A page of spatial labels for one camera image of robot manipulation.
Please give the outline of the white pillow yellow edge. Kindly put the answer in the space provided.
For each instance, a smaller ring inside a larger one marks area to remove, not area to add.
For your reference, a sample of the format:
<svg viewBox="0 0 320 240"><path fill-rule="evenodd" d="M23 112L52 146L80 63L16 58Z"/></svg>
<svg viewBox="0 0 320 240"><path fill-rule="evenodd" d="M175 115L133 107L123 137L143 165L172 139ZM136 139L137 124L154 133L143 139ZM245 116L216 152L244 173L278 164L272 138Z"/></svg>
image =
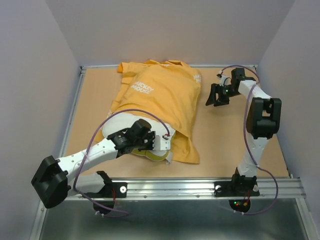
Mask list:
<svg viewBox="0 0 320 240"><path fill-rule="evenodd" d="M155 131L156 135L163 136L168 133L163 124L151 116L139 116L134 115L129 112L122 112L113 116L108 120L102 127L102 135L106 138L108 135L120 131L125 128L130 128L135 121L138 119L143 119L151 125L151 131ZM166 161L167 164L170 164L173 159L173 153L171 150L168 151L158 151L158 150L142 150L138 151L134 149L132 154L136 156L145 157L154 162Z"/></svg>

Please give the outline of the orange patterned pillowcase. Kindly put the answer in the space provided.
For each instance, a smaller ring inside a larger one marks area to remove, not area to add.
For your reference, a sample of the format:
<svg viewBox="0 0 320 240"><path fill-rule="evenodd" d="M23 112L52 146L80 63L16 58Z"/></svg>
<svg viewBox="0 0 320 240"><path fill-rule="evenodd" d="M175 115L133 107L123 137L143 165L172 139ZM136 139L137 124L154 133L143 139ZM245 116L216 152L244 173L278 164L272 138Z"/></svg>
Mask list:
<svg viewBox="0 0 320 240"><path fill-rule="evenodd" d="M199 164L192 143L197 103L201 93L201 73L182 61L144 63L122 62L120 90L110 112L147 117L161 122L170 134L172 160Z"/></svg>

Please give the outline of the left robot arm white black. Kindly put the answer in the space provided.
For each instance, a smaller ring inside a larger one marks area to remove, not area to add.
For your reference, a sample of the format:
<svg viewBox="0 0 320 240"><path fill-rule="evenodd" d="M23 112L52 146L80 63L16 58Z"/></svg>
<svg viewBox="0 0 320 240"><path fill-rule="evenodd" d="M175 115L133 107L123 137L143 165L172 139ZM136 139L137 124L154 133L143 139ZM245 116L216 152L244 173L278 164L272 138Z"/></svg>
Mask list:
<svg viewBox="0 0 320 240"><path fill-rule="evenodd" d="M112 197L113 183L104 171L87 176L80 176L80 173L130 154L133 150L153 150L155 145L155 131L151 130L147 121L140 118L131 127L108 135L89 149L58 159L51 155L45 157L31 184L47 209L77 194L91 198Z"/></svg>

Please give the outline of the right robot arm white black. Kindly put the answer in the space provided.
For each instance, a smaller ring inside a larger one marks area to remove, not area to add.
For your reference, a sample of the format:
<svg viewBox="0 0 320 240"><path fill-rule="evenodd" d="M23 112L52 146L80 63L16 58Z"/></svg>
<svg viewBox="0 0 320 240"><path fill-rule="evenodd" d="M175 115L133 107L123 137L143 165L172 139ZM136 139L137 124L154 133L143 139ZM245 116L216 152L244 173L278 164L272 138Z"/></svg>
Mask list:
<svg viewBox="0 0 320 240"><path fill-rule="evenodd" d="M242 95L246 98L243 138L245 153L230 181L214 182L215 197L259 196L257 172L270 139L279 131L282 101L266 94L255 77L246 76L245 67L233 65L231 76L220 70L219 83L211 85L206 105L225 106L230 98Z"/></svg>

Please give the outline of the metal sheet panel front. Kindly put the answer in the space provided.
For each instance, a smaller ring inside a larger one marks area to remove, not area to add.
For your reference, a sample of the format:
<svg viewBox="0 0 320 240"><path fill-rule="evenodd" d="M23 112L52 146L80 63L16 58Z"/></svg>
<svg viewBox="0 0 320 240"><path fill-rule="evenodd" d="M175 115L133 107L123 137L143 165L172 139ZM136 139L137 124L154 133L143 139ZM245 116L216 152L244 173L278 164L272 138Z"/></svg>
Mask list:
<svg viewBox="0 0 320 240"><path fill-rule="evenodd" d="M40 240L306 240L294 199L246 216L226 200L121 201L129 216L103 218L85 200L46 211Z"/></svg>

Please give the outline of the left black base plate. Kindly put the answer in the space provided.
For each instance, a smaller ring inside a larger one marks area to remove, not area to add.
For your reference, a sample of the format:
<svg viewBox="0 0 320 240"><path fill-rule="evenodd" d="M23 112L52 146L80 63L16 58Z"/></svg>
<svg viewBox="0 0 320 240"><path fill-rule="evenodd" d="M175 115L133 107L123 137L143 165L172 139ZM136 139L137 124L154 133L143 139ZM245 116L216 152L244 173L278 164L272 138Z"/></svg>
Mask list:
<svg viewBox="0 0 320 240"><path fill-rule="evenodd" d="M120 216L126 215L124 210L115 209L115 205L116 199L124 199L127 197L127 190L127 182L108 182L104 183L103 187L99 191L91 191L86 193L86 195L97 202L92 204L93 209L97 214L117 217L116 214L110 213L119 213Z"/></svg>

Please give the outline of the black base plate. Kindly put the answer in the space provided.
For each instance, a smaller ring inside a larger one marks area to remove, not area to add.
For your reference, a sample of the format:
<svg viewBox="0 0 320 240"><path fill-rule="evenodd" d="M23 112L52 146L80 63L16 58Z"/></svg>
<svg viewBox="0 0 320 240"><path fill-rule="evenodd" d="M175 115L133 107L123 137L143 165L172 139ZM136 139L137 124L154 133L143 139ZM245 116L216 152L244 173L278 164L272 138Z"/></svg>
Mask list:
<svg viewBox="0 0 320 240"><path fill-rule="evenodd" d="M216 198L228 198L228 203L233 211L247 213L251 208L251 197L260 196L259 190L254 190L254 186L236 185L232 181L215 181L214 196Z"/></svg>
<svg viewBox="0 0 320 240"><path fill-rule="evenodd" d="M116 214L110 213L119 213L120 216L126 215L124 210L115 209L115 205L116 199L124 199L127 197L127 190L127 182L108 182L104 183L103 187L99 191L91 191L86 193L86 195L97 202L92 204L93 209L97 214L117 217Z"/></svg>

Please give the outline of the aluminium rail left side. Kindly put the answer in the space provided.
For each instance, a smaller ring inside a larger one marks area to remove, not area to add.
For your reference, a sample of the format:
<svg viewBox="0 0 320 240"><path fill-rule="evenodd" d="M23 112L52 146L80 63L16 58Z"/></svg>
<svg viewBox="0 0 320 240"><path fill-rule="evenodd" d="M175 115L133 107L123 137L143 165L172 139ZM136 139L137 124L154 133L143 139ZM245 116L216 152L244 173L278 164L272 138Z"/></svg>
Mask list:
<svg viewBox="0 0 320 240"><path fill-rule="evenodd" d="M55 177L57 175L61 175L66 177L67 174L65 173L65 171L62 170L61 166L59 165L60 160L58 158L54 158L53 156L51 156L53 159L53 165L52 165L52 170L51 170L51 176Z"/></svg>

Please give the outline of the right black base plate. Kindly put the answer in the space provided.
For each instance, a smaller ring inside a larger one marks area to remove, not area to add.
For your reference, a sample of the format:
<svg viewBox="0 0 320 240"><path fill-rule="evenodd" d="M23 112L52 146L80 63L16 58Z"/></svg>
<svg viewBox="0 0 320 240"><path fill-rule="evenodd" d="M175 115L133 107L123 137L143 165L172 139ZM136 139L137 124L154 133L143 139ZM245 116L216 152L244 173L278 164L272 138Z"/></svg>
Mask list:
<svg viewBox="0 0 320 240"><path fill-rule="evenodd" d="M232 181L215 181L214 196L216 198L228 198L228 203L233 211L247 213L251 208L251 197L260 196L259 190L254 190L254 186L236 185Z"/></svg>

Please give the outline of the aluminium frame rail front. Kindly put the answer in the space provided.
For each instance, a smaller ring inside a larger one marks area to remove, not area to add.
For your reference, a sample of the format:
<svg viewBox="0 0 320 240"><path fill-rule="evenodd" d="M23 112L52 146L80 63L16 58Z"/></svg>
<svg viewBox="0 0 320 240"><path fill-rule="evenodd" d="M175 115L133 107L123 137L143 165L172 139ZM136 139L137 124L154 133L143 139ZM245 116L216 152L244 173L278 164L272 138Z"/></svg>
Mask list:
<svg viewBox="0 0 320 240"><path fill-rule="evenodd" d="M227 197L214 196L214 182L230 181L227 178L114 178L112 182L127 182L126 198L117 200L216 200ZM81 176L76 189L69 189L63 196L65 200L80 197L82 193L99 191L104 185L96 174ZM306 193L298 178L259 178L257 180L260 196L251 199L304 199Z"/></svg>

